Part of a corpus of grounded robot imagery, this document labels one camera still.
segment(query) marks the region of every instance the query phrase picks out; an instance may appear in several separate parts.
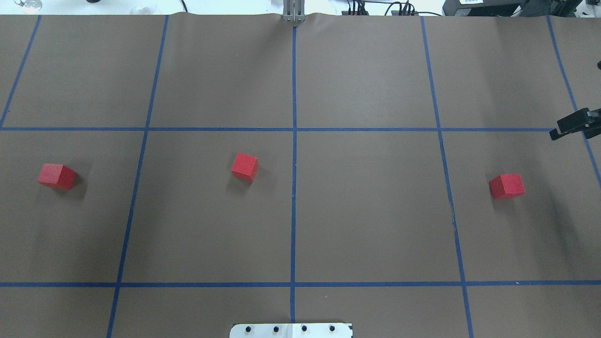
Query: red cube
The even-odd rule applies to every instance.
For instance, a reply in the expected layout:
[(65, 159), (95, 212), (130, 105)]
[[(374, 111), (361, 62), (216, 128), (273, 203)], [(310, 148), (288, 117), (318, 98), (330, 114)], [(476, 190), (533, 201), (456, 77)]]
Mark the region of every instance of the red cube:
[(75, 176), (77, 176), (77, 173), (66, 165), (44, 164), (38, 182), (52, 189), (69, 190), (73, 186)]
[(250, 182), (255, 180), (257, 170), (259, 170), (257, 158), (243, 153), (238, 153), (234, 165), (231, 168), (231, 172), (234, 173), (234, 176)]
[(490, 181), (490, 190), (495, 200), (515, 198), (526, 193), (520, 174), (503, 174)]

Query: metal bracket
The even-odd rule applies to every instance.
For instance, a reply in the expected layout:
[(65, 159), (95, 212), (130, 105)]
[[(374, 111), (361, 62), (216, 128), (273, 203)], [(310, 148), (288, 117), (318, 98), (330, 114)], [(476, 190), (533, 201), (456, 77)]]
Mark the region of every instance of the metal bracket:
[(284, 0), (284, 21), (305, 21), (305, 0)]
[(230, 338), (353, 338), (353, 324), (237, 324)]

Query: red block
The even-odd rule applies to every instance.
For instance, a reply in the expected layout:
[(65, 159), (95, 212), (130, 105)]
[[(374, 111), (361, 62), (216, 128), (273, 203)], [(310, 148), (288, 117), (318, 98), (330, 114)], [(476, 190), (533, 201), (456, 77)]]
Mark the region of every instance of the red block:
[(38, 182), (52, 189), (69, 190), (77, 173), (62, 164), (44, 164)]
[(259, 161), (257, 158), (243, 153), (238, 153), (234, 165), (231, 168), (231, 172), (234, 173), (234, 176), (250, 182), (255, 180), (257, 170), (259, 170)]
[(490, 191), (495, 200), (506, 200), (526, 193), (520, 174), (503, 174), (490, 181)]

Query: black box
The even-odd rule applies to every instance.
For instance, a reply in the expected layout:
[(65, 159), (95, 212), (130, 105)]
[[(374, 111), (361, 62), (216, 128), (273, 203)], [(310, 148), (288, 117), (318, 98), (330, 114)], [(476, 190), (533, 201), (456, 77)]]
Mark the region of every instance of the black box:
[(511, 16), (520, 3), (520, 0), (445, 0), (442, 10), (446, 16)]

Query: grid line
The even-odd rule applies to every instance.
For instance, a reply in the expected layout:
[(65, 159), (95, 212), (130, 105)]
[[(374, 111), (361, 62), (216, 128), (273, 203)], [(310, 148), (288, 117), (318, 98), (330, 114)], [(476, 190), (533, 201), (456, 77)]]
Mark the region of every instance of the grid line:
[(152, 92), (150, 93), (150, 102), (148, 103), (148, 113), (146, 116), (146, 127), (144, 128), (144, 136), (142, 138), (142, 146), (140, 148), (140, 156), (138, 159), (138, 169), (136, 171), (136, 179), (133, 183), (132, 201), (129, 207), (129, 214), (127, 216), (127, 226), (125, 229), (125, 236), (123, 238), (123, 247), (121, 249), (121, 259), (119, 261), (119, 270), (117, 272), (117, 285), (115, 286), (115, 293), (113, 295), (113, 303), (111, 307), (111, 316), (109, 318), (109, 325), (106, 332), (106, 338), (111, 338), (113, 326), (115, 324), (115, 315), (117, 314), (117, 304), (119, 302), (119, 292), (121, 290), (121, 279), (123, 278), (123, 268), (125, 266), (125, 258), (127, 255), (127, 245), (129, 243), (129, 235), (132, 229), (133, 212), (136, 206), (136, 198), (138, 196), (138, 185), (140, 182), (140, 174), (142, 171), (142, 165), (144, 164), (144, 153), (146, 151), (146, 141), (148, 140), (148, 129), (150, 127), (150, 119), (152, 118), (152, 109), (154, 106), (154, 94), (156, 92), (156, 85), (159, 80), (160, 62), (163, 57), (163, 48), (165, 47), (165, 37), (167, 35), (167, 26), (169, 24), (169, 16), (165, 16), (165, 22), (163, 24), (163, 34), (160, 40), (159, 55), (156, 61), (156, 69), (154, 71), (154, 79), (152, 85)]
[[(138, 283), (86, 283), (5, 281), (2, 287), (117, 287), (120, 288), (240, 288), (240, 287), (290, 287), (287, 281), (266, 282), (138, 282)], [(460, 287), (460, 286), (601, 286), (601, 280), (482, 280), (482, 281), (298, 281), (295, 287)]]
[(34, 43), (35, 35), (37, 33), (38, 27), (40, 26), (40, 22), (41, 15), (38, 15), (38, 18), (35, 21), (34, 30), (31, 32), (31, 37), (29, 38), (29, 43), (27, 44), (27, 48), (25, 49), (25, 53), (23, 54), (23, 58), (21, 59), (19, 70), (17, 71), (17, 75), (14, 77), (13, 86), (10, 88), (10, 93), (8, 94), (8, 99), (6, 100), (6, 105), (4, 106), (2, 117), (0, 117), (0, 128), (4, 125), (4, 120), (6, 120), (6, 115), (8, 114), (8, 110), (10, 109), (10, 103), (13, 101), (14, 92), (17, 90), (17, 86), (19, 85), (19, 79), (21, 78), (21, 73), (23, 73), (23, 68), (25, 67), (25, 63), (27, 62), (27, 57), (29, 56), (31, 46)]
[(254, 127), (1, 127), (0, 131), (16, 132), (549, 132), (554, 128), (254, 128)]
[(296, 322), (296, 158), (298, 128), (296, 122), (296, 26), (292, 28), (292, 195), (290, 231), (290, 322)]
[[(551, 42), (553, 43), (553, 49), (555, 50), (555, 56), (557, 57), (557, 63), (560, 67), (561, 76), (566, 83), (567, 93), (570, 96), (570, 101), (572, 103), (572, 108), (574, 111), (578, 110), (578, 106), (576, 104), (576, 99), (574, 99), (574, 93), (572, 92), (572, 86), (570, 86), (570, 81), (567, 79), (566, 70), (563, 66), (563, 62), (561, 61), (560, 50), (557, 47), (557, 40), (555, 39), (555, 31), (553, 30), (553, 23), (551, 22), (551, 17), (547, 15), (547, 26), (549, 27), (549, 34), (551, 35)], [(593, 171), (595, 172), (595, 176), (597, 177), (597, 183), (599, 184), (599, 188), (601, 188), (601, 174), (599, 173), (599, 168), (597, 166), (597, 161), (595, 161), (595, 156), (593, 155), (593, 150), (591, 149), (591, 144), (588, 142), (587, 138), (584, 136), (584, 132), (581, 132), (582, 139), (584, 140), (584, 144), (587, 147), (588, 157), (591, 159), (591, 164), (593, 165)]]
[(453, 230), (455, 237), (455, 251), (457, 253), (457, 264), (459, 266), (459, 277), (461, 278), (461, 290), (463, 293), (463, 306), (465, 308), (465, 318), (468, 326), (468, 335), (469, 338), (474, 338), (474, 329), (472, 327), (472, 315), (469, 309), (469, 298), (468, 298), (468, 288), (465, 285), (465, 271), (463, 269), (463, 257), (461, 254), (461, 243), (459, 242), (459, 230), (457, 229), (457, 217), (455, 214), (455, 204), (453, 203), (453, 191), (451, 190), (451, 180), (449, 178), (449, 171), (447, 165), (447, 155), (445, 153), (445, 144), (444, 139), (442, 137), (442, 127), (441, 127), (441, 117), (438, 111), (438, 100), (436, 99), (436, 88), (434, 85), (434, 75), (432, 72), (432, 61), (430, 59), (430, 50), (428, 48), (428, 36), (426, 33), (426, 22), (424, 17), (419, 18), (421, 21), (421, 30), (424, 38), (424, 52), (426, 53), (426, 64), (428, 66), (428, 77), (430, 80), (430, 91), (432, 92), (432, 105), (434, 107), (434, 115), (436, 117), (436, 127), (438, 128), (438, 143), (441, 148), (441, 158), (442, 158), (442, 168), (445, 173), (445, 183), (447, 186), (447, 197), (449, 199), (449, 204), (451, 206), (451, 214), (453, 220)]

